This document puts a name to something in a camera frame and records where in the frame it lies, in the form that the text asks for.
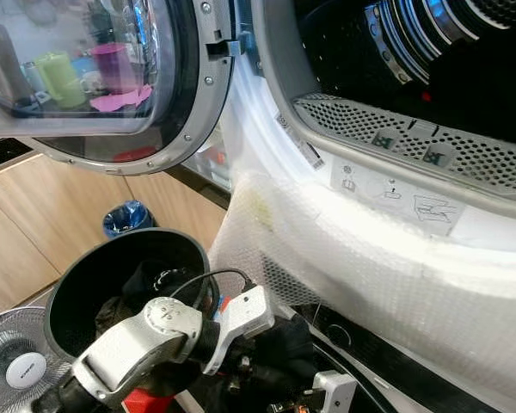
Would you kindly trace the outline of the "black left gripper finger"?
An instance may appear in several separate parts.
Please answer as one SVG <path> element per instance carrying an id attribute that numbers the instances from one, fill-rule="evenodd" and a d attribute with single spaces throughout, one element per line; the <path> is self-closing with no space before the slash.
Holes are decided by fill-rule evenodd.
<path id="1" fill-rule="evenodd" d="M 283 374 L 283 388 L 286 390 L 304 390 L 312 388 L 316 368 L 316 350 L 281 349 L 274 350 L 271 365 Z"/>
<path id="2" fill-rule="evenodd" d="M 269 353 L 309 353 L 312 338 L 308 323 L 298 314 L 275 318 L 274 327 L 263 334 L 263 349 Z"/>

